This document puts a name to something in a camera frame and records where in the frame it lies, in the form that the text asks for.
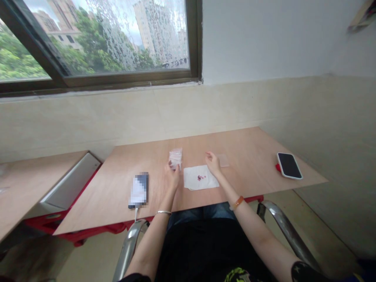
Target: wooden desk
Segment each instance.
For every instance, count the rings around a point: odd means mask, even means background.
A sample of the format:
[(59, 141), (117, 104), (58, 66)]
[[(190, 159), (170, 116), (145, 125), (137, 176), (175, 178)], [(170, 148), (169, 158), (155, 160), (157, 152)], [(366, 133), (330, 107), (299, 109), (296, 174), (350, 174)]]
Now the wooden desk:
[[(296, 158), (304, 179), (284, 178), (275, 168), (277, 152), (290, 153), (259, 127), (118, 146), (104, 162), (86, 190), (60, 224), (54, 235), (134, 219), (128, 209), (132, 180), (149, 172), (149, 203), (139, 209), (138, 218), (155, 214), (165, 194), (163, 168), (169, 151), (183, 148), (182, 167), (205, 164), (205, 151), (226, 154), (230, 163), (222, 168), (230, 183), (244, 197), (327, 182)], [(222, 188), (190, 191), (184, 188), (183, 171), (173, 211), (225, 202)]]
[(0, 176), (2, 240), (87, 153), (75, 152), (3, 164)]

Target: wristband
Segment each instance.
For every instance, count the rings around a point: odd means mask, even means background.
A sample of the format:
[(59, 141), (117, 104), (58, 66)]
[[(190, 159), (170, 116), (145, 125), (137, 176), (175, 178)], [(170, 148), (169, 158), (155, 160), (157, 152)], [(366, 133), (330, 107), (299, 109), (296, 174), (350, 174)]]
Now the wristband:
[(240, 205), (243, 201), (244, 201), (243, 196), (240, 196), (239, 199), (236, 201), (236, 203), (230, 206), (230, 210), (235, 211), (238, 205)]

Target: person's left hand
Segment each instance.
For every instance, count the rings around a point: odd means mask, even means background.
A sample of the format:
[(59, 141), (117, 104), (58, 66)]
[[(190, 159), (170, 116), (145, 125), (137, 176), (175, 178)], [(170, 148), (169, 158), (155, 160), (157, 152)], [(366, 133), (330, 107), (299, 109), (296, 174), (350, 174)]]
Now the person's left hand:
[(167, 186), (170, 189), (176, 189), (179, 184), (179, 178), (180, 178), (180, 166), (176, 166), (176, 170), (173, 171), (171, 168), (171, 161), (168, 161), (166, 165), (164, 166), (164, 175), (167, 180)]

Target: white cable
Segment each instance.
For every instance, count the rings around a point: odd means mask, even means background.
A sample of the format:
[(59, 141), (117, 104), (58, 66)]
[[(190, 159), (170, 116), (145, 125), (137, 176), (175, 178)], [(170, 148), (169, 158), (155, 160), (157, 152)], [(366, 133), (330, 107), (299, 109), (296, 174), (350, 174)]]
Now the white cable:
[(136, 208), (136, 213), (134, 214), (134, 222), (136, 222), (137, 220), (137, 212), (138, 212), (138, 208)]

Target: lap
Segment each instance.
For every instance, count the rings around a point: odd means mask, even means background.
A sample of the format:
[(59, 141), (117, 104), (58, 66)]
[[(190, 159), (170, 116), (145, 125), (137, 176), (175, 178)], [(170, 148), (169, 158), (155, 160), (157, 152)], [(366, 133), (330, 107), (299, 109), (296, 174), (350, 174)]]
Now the lap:
[(174, 225), (196, 221), (201, 219), (228, 218), (236, 220), (235, 214), (230, 210), (228, 202), (213, 204), (189, 210), (177, 211), (172, 213), (168, 222), (167, 231)]

